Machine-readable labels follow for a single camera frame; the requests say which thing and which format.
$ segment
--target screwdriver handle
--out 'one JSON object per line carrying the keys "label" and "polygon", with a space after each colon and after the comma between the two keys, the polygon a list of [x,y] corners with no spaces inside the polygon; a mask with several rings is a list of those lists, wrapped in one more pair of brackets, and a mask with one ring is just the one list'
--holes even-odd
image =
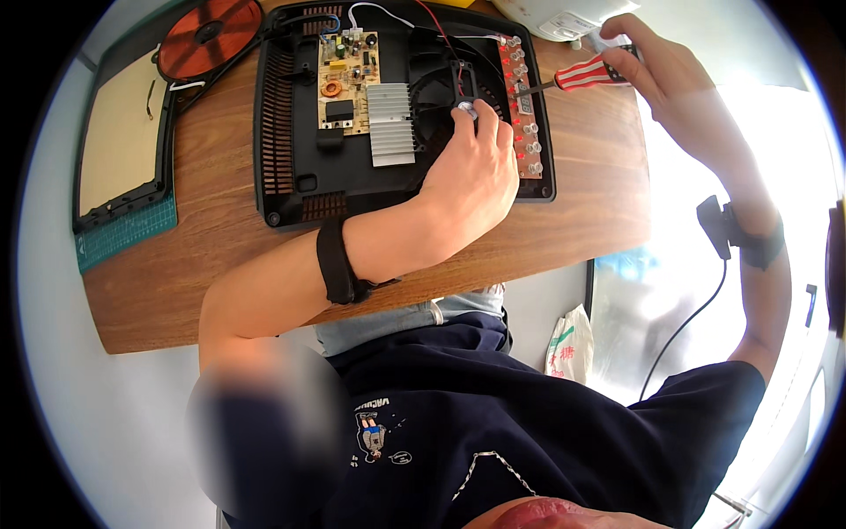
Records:
{"label": "screwdriver handle", "polygon": [[[620,46],[623,50],[631,53],[643,62],[640,51],[634,44]],[[605,64],[601,55],[581,63],[576,63],[566,69],[560,69],[553,76],[555,84],[564,91],[575,90],[576,88],[587,88],[593,85],[618,85],[628,81],[611,65]]]}

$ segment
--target light blue jeans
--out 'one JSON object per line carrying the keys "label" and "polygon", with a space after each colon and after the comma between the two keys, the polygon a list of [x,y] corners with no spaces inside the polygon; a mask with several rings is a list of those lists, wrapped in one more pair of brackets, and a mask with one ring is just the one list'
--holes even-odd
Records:
{"label": "light blue jeans", "polygon": [[344,351],[389,334],[412,328],[443,325],[466,312],[484,312],[503,317],[505,285],[495,284],[485,289],[448,295],[445,298],[424,301],[411,306],[364,316],[351,317],[337,322],[315,325],[317,340],[323,344],[324,356],[334,356]]}

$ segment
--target speech bubble print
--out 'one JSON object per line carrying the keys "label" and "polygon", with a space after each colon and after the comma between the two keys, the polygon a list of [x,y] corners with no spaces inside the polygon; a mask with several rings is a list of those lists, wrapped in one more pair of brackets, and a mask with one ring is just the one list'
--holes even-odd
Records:
{"label": "speech bubble print", "polygon": [[403,450],[402,452],[397,452],[394,455],[388,456],[388,459],[390,459],[394,465],[405,465],[406,463],[411,462],[411,454]]}

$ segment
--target beige panel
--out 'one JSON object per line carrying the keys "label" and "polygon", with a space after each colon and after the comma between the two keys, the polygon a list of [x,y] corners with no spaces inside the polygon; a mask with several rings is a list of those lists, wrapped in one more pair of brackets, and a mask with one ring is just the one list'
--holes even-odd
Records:
{"label": "beige panel", "polygon": [[[147,53],[97,91],[80,175],[80,216],[156,175],[156,142],[167,83]],[[155,81],[147,115],[147,94]]]}

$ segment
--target red wire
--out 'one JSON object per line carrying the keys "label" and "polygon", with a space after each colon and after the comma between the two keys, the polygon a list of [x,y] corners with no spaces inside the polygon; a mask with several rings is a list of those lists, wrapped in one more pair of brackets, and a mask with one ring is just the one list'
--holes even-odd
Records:
{"label": "red wire", "polygon": [[449,46],[449,51],[453,53],[453,55],[455,56],[455,60],[457,60],[459,62],[459,94],[461,94],[463,96],[464,90],[461,88],[461,83],[462,83],[461,72],[464,71],[464,69],[461,67],[461,59],[459,58],[459,55],[455,52],[455,48],[453,48],[453,45],[449,43],[449,39],[447,38],[447,33],[443,30],[443,28],[441,27],[441,23],[437,21],[437,17],[431,11],[431,9],[429,9],[429,7],[426,4],[424,4],[423,2],[421,2],[420,0],[415,0],[415,2],[417,2],[418,4],[423,6],[423,9],[425,9],[426,11],[429,12],[431,19],[435,21],[435,25],[437,26],[437,29],[441,32],[441,36],[443,36],[443,40],[447,43],[447,46]]}

